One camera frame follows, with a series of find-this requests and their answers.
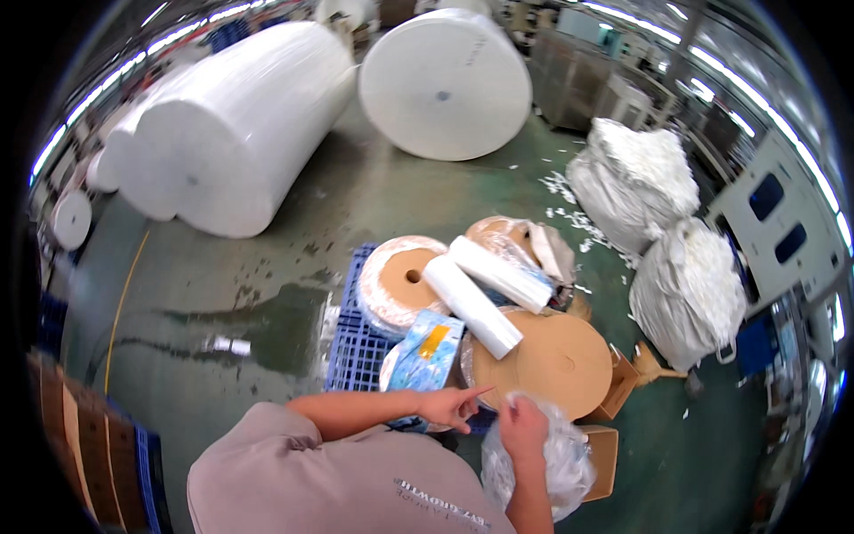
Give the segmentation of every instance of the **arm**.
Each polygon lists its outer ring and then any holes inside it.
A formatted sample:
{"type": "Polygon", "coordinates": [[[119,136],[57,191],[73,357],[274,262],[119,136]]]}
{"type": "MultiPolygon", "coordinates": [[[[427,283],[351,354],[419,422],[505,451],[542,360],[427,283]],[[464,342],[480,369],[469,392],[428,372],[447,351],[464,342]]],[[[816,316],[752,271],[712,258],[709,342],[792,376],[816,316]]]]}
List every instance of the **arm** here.
{"type": "Polygon", "coordinates": [[[331,391],[297,397],[285,404],[317,426],[324,441],[352,436],[387,421],[417,415],[431,423],[450,425],[468,434],[464,416],[476,414],[475,398],[492,389],[482,386],[469,390],[445,388],[419,393],[413,390],[377,393],[331,391]]]}
{"type": "Polygon", "coordinates": [[[542,448],[548,417],[527,397],[505,403],[499,414],[501,442],[513,462],[516,487],[507,505],[507,518],[518,534],[554,532],[552,505],[546,490],[546,459],[542,448]]]}

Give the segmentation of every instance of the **gray t-shirt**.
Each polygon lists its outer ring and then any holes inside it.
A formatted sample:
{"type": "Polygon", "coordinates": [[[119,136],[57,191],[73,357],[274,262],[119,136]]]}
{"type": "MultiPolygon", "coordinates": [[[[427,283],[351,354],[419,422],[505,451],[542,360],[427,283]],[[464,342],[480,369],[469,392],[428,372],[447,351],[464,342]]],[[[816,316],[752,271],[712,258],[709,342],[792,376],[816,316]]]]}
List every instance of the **gray t-shirt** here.
{"type": "Polygon", "coordinates": [[[505,534],[477,475],[430,437],[377,426],[323,443],[314,423],[260,402],[193,464],[197,534],[505,534]]]}

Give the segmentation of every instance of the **green epoxy floor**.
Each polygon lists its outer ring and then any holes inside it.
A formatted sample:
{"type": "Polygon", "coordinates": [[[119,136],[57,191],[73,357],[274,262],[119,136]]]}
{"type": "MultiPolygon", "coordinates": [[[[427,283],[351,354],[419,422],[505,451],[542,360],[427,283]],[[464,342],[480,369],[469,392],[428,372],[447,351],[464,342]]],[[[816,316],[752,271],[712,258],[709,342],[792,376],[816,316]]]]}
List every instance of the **green epoxy floor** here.
{"type": "MultiPolygon", "coordinates": [[[[489,156],[426,161],[391,146],[354,101],[256,238],[149,222],[120,197],[109,199],[70,281],[62,358],[69,374],[103,388],[115,310],[148,232],[115,336],[109,395],[161,435],[175,531],[192,532],[184,482],[212,441],[254,402],[320,391],[324,317],[340,302],[353,248],[366,241],[423,234],[450,243],[495,214],[546,221],[583,265],[577,283],[593,292],[585,296],[593,326],[630,355],[641,338],[627,317],[634,272],[602,245],[578,252],[589,235],[559,215],[547,219],[546,210],[579,208],[537,181],[563,173],[583,148],[573,143],[579,139],[531,115],[489,156]],[[251,341],[252,355],[211,350],[218,335],[251,341]]],[[[558,531],[717,533],[740,524],[762,446],[764,393],[737,389],[735,366],[713,360],[699,376],[705,392],[696,401],[674,379],[631,394],[608,424],[620,431],[613,495],[583,505],[558,531]]],[[[459,453],[478,471],[479,447],[478,437],[461,438],[459,453]]]]}

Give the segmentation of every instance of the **puddle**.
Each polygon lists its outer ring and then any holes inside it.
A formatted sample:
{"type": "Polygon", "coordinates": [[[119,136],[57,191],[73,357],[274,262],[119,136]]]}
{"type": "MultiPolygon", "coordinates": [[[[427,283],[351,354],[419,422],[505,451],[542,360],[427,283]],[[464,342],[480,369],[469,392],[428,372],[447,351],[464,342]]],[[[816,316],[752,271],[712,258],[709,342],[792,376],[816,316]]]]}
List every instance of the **puddle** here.
{"type": "MultiPolygon", "coordinates": [[[[122,315],[113,357],[117,351],[121,357],[123,347],[138,346],[174,358],[238,367],[238,380],[239,367],[246,361],[306,377],[322,365],[320,333],[329,297],[329,291],[286,284],[271,299],[233,310],[150,310],[122,315]]],[[[90,362],[87,384],[94,381],[106,359],[107,342],[90,362]]]]}

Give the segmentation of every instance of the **hand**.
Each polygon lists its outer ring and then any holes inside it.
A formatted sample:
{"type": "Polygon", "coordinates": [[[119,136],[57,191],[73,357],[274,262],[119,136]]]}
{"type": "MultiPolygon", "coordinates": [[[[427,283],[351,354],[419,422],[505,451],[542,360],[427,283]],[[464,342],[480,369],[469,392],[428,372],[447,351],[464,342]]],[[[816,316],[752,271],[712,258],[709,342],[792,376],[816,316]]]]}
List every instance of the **hand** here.
{"type": "Polygon", "coordinates": [[[542,448],[548,437],[548,417],[527,396],[517,396],[501,405],[498,415],[501,443],[513,460],[514,468],[520,464],[540,466],[546,461],[542,448]]]}
{"type": "Polygon", "coordinates": [[[416,415],[430,423],[452,426],[468,434],[471,432],[471,427],[465,423],[465,420],[477,413],[477,396],[492,388],[491,385],[482,385],[468,390],[444,388],[420,393],[416,415]]]}

